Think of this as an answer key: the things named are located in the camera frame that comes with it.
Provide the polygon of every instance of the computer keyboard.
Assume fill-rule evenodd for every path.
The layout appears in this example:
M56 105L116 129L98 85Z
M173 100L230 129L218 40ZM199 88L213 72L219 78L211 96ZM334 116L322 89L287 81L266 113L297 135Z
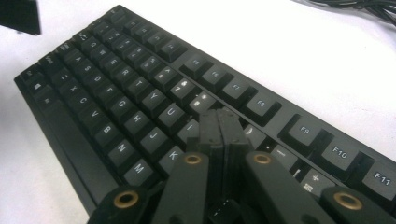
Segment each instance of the computer keyboard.
M314 197L349 187L396 217L394 161L125 7L15 82L89 214L118 186L166 180L199 115L222 108Z

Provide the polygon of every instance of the gold screw hole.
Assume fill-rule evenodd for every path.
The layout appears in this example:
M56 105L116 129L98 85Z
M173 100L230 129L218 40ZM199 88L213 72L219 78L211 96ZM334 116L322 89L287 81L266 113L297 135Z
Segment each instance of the gold screw hole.
M194 164L198 164L201 162L201 157L199 157L197 155L190 155L190 156L184 158L184 161L188 164L194 165Z
M271 158L269 156L262 155L262 154L255 155L253 159L255 162L261 163L261 164L268 164L271 162Z
M361 200L345 192L334 193L334 199L336 202L350 210L361 210L363 208Z
M118 208L129 208L139 201L139 195L134 190L119 193L114 199L114 205Z

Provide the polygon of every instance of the space bar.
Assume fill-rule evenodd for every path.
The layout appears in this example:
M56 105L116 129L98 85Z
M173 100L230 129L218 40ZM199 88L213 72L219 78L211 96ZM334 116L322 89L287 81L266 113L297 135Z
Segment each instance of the space bar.
M59 106L48 117L49 125L63 147L64 153L77 172L79 180L91 194L93 202L99 204L102 199L118 184L111 173L95 153L91 144L85 139L72 117Z

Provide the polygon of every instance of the wire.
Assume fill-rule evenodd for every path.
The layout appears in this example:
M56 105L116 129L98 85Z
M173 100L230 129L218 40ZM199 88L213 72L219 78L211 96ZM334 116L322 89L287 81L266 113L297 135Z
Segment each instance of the wire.
M366 9L378 18L396 26L396 0L308 0L336 8Z

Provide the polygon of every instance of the mechanical keyboard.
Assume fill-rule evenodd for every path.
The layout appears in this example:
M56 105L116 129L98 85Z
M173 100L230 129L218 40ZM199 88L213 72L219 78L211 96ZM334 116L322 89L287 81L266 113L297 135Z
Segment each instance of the mechanical keyboard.
M125 7L15 82L89 214L118 186L166 180L199 115L223 108L314 197L349 187L396 217L394 161Z

